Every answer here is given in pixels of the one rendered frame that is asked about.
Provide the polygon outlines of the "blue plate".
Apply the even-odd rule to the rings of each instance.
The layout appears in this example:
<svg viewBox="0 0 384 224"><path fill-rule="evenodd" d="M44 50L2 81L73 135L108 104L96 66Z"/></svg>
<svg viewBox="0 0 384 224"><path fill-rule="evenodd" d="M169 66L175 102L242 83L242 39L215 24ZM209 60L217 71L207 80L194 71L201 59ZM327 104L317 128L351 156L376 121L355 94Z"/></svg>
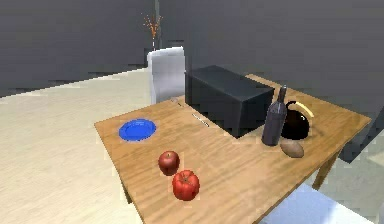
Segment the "blue plate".
<svg viewBox="0 0 384 224"><path fill-rule="evenodd" d="M141 141L151 137L156 132L156 125L147 119L134 119L126 122L119 129L119 136L125 141Z"/></svg>

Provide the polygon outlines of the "wooden table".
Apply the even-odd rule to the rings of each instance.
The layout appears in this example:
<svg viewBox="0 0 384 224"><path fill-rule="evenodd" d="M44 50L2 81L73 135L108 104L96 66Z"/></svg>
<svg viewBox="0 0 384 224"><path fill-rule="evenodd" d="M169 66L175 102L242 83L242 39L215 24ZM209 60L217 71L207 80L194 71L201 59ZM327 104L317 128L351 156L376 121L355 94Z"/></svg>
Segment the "wooden table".
<svg viewBox="0 0 384 224"><path fill-rule="evenodd" d="M232 137L183 97L100 121L95 127L144 224L255 224L310 175L319 188L344 145L370 121L294 89L287 97L314 113L299 159L264 145L260 129ZM119 129L134 119L153 121L156 132L141 141L121 139ZM200 191L194 200L184 202L173 195L171 178L158 167L166 150L176 151L181 168L198 176Z"/></svg>

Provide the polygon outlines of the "black kettle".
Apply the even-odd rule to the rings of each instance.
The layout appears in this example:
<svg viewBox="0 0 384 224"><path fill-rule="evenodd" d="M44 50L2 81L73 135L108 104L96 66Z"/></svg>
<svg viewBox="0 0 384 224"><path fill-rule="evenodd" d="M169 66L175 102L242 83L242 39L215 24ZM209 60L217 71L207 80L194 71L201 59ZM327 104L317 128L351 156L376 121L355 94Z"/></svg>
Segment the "black kettle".
<svg viewBox="0 0 384 224"><path fill-rule="evenodd" d="M314 117L313 112L304 104L298 101L286 103L287 114L283 125L281 136L290 140L302 140L308 137L310 123L309 119L298 110L291 110L291 105L299 106L310 118Z"/></svg>

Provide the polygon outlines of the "black box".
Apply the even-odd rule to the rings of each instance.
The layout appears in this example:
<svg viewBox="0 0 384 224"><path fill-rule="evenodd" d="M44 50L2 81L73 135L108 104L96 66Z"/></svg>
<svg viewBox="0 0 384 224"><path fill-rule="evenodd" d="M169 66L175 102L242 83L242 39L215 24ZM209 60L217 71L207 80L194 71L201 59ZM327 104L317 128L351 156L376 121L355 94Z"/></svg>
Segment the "black box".
<svg viewBox="0 0 384 224"><path fill-rule="evenodd" d="M265 123L273 96L273 87L216 65L185 75L185 102L235 138Z"/></svg>

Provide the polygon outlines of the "dark red apple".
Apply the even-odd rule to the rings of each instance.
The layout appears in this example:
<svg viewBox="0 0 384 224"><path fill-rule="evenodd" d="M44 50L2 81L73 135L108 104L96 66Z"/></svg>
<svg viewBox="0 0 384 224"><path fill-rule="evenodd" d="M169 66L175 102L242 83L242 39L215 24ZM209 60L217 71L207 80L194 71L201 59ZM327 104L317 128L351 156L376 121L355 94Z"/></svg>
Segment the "dark red apple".
<svg viewBox="0 0 384 224"><path fill-rule="evenodd" d="M179 155L174 151L163 152L158 159L158 166L166 176L174 175L180 165Z"/></svg>

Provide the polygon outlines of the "brown potato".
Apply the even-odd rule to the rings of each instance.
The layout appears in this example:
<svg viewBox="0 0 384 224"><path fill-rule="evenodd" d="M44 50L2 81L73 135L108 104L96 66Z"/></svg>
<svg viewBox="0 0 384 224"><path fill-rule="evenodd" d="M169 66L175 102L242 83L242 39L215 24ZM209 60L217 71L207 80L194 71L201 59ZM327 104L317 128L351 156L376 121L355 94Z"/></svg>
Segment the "brown potato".
<svg viewBox="0 0 384 224"><path fill-rule="evenodd" d="M295 141L286 141L280 144L282 151L291 158L302 158L304 156L303 147Z"/></svg>

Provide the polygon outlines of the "white chair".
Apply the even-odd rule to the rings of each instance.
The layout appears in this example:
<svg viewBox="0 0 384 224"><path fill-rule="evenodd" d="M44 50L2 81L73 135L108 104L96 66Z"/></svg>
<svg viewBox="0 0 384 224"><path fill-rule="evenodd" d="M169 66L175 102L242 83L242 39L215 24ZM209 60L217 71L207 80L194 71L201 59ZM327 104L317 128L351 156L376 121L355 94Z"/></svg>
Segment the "white chair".
<svg viewBox="0 0 384 224"><path fill-rule="evenodd" d="M185 93L186 68L182 46L149 52L147 60L150 72L150 99L152 104Z"/></svg>

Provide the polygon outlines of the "dark purple bottle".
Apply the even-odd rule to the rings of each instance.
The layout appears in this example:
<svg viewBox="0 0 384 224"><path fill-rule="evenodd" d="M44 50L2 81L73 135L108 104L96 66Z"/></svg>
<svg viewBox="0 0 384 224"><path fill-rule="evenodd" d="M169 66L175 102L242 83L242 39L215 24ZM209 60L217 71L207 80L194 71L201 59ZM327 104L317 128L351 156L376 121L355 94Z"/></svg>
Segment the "dark purple bottle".
<svg viewBox="0 0 384 224"><path fill-rule="evenodd" d="M262 142L267 146L276 146L285 123L287 108L284 103L287 86L283 85L277 97L267 111L265 125L262 134Z"/></svg>

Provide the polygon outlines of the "orange house plant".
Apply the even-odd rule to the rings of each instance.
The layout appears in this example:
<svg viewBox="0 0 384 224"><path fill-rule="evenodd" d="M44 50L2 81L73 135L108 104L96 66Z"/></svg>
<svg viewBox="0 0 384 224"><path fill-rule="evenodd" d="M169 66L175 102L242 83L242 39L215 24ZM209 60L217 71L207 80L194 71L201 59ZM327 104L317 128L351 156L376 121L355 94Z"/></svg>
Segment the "orange house plant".
<svg viewBox="0 0 384 224"><path fill-rule="evenodd" d="M143 25L146 28L148 28L150 33L151 33L152 48L153 49L156 49L155 41L156 41L157 34L159 32L159 29L161 27L161 20L162 20L162 16L154 15L154 16L150 17L149 15L146 15L144 17Z"/></svg>

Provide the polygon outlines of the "grey table knife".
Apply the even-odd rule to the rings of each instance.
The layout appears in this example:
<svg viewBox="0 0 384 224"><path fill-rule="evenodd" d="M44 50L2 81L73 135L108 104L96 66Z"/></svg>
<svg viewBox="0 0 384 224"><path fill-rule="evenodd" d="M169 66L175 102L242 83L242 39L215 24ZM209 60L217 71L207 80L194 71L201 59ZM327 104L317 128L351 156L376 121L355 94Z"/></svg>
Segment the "grey table knife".
<svg viewBox="0 0 384 224"><path fill-rule="evenodd" d="M210 127L209 124L207 122L205 122L204 120L202 120L200 117L198 117L196 114L192 113L192 116L195 117L198 121L200 121L201 123L203 123L206 127Z"/></svg>

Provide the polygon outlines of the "dark grey chair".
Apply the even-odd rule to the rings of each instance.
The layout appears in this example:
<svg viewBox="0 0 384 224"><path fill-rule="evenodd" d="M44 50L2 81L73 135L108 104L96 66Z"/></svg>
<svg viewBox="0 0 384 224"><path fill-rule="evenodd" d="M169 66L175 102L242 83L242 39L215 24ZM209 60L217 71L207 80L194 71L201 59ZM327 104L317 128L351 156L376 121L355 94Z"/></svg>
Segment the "dark grey chair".
<svg viewBox="0 0 384 224"><path fill-rule="evenodd" d="M351 163L383 129L384 106L377 115L373 116L373 120L344 146L339 158L344 162Z"/></svg>

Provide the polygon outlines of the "pale blue chair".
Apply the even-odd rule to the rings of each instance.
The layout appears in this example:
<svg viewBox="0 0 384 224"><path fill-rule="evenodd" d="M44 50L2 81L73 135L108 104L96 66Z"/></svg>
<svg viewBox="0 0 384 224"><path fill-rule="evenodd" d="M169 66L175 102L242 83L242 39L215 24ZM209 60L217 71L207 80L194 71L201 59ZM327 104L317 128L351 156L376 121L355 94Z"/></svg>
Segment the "pale blue chair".
<svg viewBox="0 0 384 224"><path fill-rule="evenodd" d="M384 224L384 202L370 220L345 200L335 200L302 184L259 224Z"/></svg>

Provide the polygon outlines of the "red tomato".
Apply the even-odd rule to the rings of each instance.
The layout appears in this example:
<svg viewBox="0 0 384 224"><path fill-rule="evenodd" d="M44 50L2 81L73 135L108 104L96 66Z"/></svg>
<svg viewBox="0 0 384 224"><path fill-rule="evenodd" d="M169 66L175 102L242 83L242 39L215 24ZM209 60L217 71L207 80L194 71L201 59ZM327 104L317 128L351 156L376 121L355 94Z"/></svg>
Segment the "red tomato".
<svg viewBox="0 0 384 224"><path fill-rule="evenodd" d="M183 170L174 175L172 187L177 199L191 201L199 193L200 183L193 171Z"/></svg>

